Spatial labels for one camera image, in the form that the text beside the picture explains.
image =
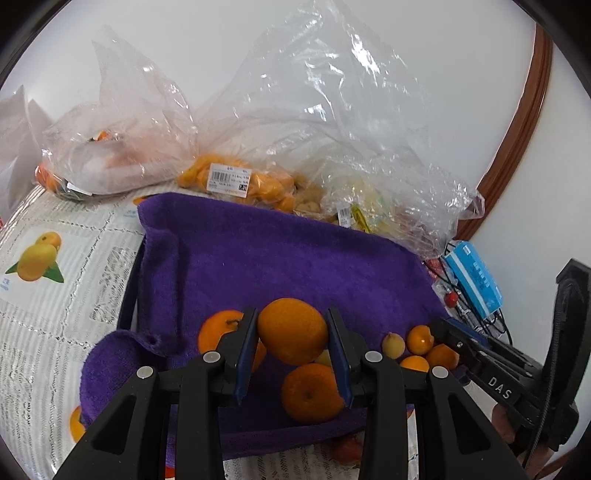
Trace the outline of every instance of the human hand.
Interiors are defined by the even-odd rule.
[[[515,431],[511,426],[511,422],[509,422],[509,418],[507,418],[505,407],[500,404],[495,405],[495,408],[492,409],[491,423],[504,441],[507,443],[513,443],[515,440]],[[550,460],[552,453],[552,450],[546,445],[537,446],[531,456],[530,464],[525,469],[525,473],[527,473],[529,478],[534,478],[540,473],[540,470],[542,470],[544,465]],[[517,460],[519,463],[523,463],[524,458],[525,452],[519,455]]]

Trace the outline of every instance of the blue box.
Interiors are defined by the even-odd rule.
[[[503,295],[474,245],[459,242],[445,260],[481,320],[503,306]]]

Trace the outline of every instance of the barcode sticker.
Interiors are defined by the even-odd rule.
[[[339,203],[336,211],[339,217],[339,225],[345,228],[351,228],[351,205],[348,203]]]
[[[70,190],[74,190],[75,192],[81,193],[82,195],[88,195],[89,197],[92,197],[91,192],[87,192],[85,190],[79,189],[76,185],[74,185],[73,183],[68,182],[67,183],[67,187]]]
[[[207,191],[226,193],[245,199],[252,170],[212,163],[207,179]]]

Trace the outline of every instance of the finger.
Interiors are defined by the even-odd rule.
[[[495,408],[492,409],[491,423],[505,443],[515,441],[515,431],[507,418],[505,407],[500,404],[495,405]]]

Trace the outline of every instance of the purple towel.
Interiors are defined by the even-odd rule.
[[[91,351],[80,402],[90,423],[142,365],[177,368],[198,354],[202,323],[221,310],[259,311],[295,297],[324,313],[336,306],[346,326],[380,349],[445,310],[420,260],[378,236],[327,223],[205,198],[167,193],[139,207],[146,230],[138,294],[138,333],[113,332]],[[224,457],[260,455],[359,430],[363,410],[301,426],[284,412],[280,388],[293,367],[267,355],[240,408],[221,408]],[[174,464],[169,435],[167,464]]]

